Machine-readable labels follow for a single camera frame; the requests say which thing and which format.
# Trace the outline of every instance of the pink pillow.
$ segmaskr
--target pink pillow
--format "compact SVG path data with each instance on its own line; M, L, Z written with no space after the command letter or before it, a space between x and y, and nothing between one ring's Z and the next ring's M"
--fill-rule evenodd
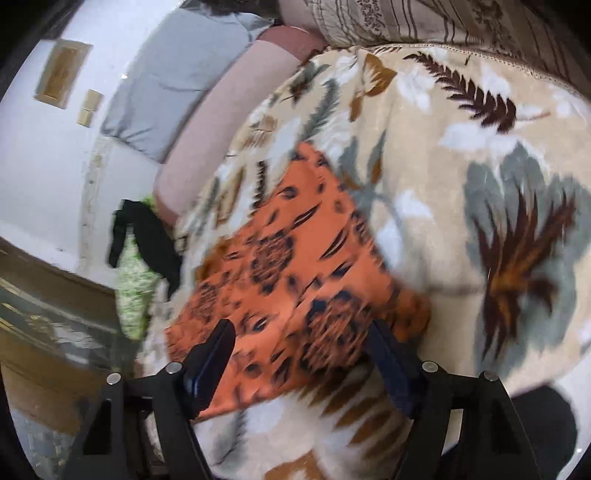
M266 30L186 123L154 185L159 217L174 225L222 163L249 113L326 43L293 27Z

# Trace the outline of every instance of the black cloth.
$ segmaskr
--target black cloth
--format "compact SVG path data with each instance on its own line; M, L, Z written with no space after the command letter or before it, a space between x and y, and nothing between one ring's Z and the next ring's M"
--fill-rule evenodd
M168 280L170 299L180 284L182 258L174 249L174 242L166 233L162 221L145 203L124 200L121 208L115 212L109 265L115 268L119 263L129 225L133 229L142 260L150 270Z
M570 404L544 385L511 399L530 439L542 480L556 480L577 443L577 425ZM456 448L441 457L438 480L450 477Z

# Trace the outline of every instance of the wall switch plate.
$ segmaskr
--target wall switch plate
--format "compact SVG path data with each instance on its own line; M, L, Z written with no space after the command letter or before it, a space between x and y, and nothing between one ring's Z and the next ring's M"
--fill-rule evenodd
M99 109L102 99L103 94L97 92L96 90L88 90L88 92L86 92L86 97L84 98L84 103L82 104L82 110L80 110L80 113L78 114L77 123L79 125L90 127L92 116L94 112Z

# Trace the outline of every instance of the orange fabric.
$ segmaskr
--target orange fabric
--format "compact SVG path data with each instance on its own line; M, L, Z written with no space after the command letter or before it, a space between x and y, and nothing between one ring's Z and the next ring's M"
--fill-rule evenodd
M252 219L223 240L178 321L166 332L172 360L210 335L220 318L236 327L234 353L206 418L269 400L346 367L361 354L369 322L385 318L400 341L419 335L428 301L387 272L346 187L310 144Z

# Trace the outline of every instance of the floral blanket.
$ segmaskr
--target floral blanket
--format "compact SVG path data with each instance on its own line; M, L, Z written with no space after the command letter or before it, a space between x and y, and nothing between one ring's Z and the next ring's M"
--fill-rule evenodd
M589 346L580 292L591 281L590 120L566 85L474 51L417 44L315 57L251 114L177 225L183 286L155 306L145 373L168 361L164 328L207 252L247 223L307 140L368 218L389 271L429 296L423 359L455 374L494 370L511 395L552 380ZM458 431L454 417L449 443ZM224 478L379 479L408 423L361 365L196 433Z

